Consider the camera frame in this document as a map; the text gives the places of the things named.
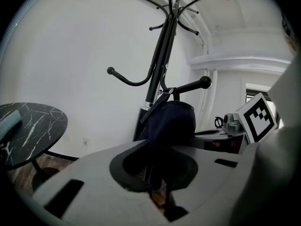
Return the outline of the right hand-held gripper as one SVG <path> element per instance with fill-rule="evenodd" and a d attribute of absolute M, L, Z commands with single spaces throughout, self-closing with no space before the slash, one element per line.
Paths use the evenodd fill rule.
<path fill-rule="evenodd" d="M 261 141 L 277 127 L 276 119 L 261 93 L 234 113 L 223 118 L 216 116 L 214 123 L 217 129 L 196 132 L 194 136 L 204 141 L 220 141 L 245 135 L 248 143 L 252 144 Z"/>

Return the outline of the black metal coat rack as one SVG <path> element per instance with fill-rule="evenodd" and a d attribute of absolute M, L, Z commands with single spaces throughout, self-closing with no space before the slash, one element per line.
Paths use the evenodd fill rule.
<path fill-rule="evenodd" d="M 155 103 L 162 99 L 164 95 L 173 95 L 174 100 L 180 100 L 180 94 L 193 91 L 196 89 L 208 89 L 212 85 L 212 81 L 208 76 L 203 76 L 198 81 L 185 84 L 177 88 L 168 88 L 165 83 L 166 72 L 168 69 L 168 63 L 172 52 L 172 47 L 174 43 L 174 38 L 176 36 L 176 29 L 179 25 L 181 28 L 195 34 L 199 35 L 198 31 L 195 31 L 191 28 L 188 28 L 180 22 L 180 16 L 184 13 L 185 10 L 190 9 L 192 5 L 201 1 L 193 0 L 188 3 L 186 6 L 180 6 L 180 0 L 168 0 L 167 5 L 160 5 L 152 0 L 145 0 L 154 6 L 157 9 L 160 9 L 165 14 L 165 21 L 163 24 L 155 27 L 150 27 L 149 30 L 161 29 L 158 42 L 155 47 L 155 51 L 152 57 L 150 68 L 148 70 L 147 76 L 144 80 L 140 82 L 132 82 L 125 78 L 123 75 L 118 73 L 113 67 L 107 68 L 107 73 L 114 76 L 121 82 L 132 87 L 139 87 L 147 82 L 150 82 L 148 91 L 146 94 L 144 106 L 139 109 L 137 123 L 135 127 L 135 132 L 133 140 L 137 141 L 143 127 L 146 124 L 146 115 L 151 109 L 155 108 Z"/>

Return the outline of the window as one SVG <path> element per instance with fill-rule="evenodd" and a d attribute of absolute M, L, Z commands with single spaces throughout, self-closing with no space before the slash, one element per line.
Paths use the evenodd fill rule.
<path fill-rule="evenodd" d="M 258 94 L 262 94 L 266 101 L 271 102 L 270 96 L 268 95 L 268 91 L 271 87 L 259 85 L 259 84 L 252 84 L 246 83 L 246 102 L 255 97 Z"/>

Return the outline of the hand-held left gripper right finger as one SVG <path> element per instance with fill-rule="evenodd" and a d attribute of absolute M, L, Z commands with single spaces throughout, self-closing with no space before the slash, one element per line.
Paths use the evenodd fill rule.
<path fill-rule="evenodd" d="M 229 221 L 251 172 L 254 147 L 246 147 L 242 154 L 187 146 L 175 146 L 174 149 L 198 164 L 198 172 L 188 187 L 172 192 L 180 207 L 178 212 L 184 212 L 178 220 Z"/>

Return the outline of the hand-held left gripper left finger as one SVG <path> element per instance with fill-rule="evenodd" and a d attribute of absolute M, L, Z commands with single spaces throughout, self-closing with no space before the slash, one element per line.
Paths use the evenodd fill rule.
<path fill-rule="evenodd" d="M 109 164 L 118 154 L 146 141 L 130 142 L 94 152 L 52 176 L 33 194 L 33 199 L 46 206 L 71 179 L 84 184 L 62 219 L 75 226 L 160 226 L 168 220 L 147 193 L 130 192 L 111 176 Z"/>

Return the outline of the round black marble table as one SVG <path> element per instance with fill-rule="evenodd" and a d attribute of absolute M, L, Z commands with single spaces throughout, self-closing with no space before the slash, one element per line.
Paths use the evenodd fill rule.
<path fill-rule="evenodd" d="M 37 158 L 47 153 L 64 135 L 68 118 L 55 107 L 23 102 L 0 105 L 0 122 L 4 122 L 14 111 L 20 113 L 21 120 L 0 141 L 0 162 L 7 171 L 32 163 L 36 169 L 32 189 L 36 191 L 58 173 L 54 168 L 42 169 Z"/>

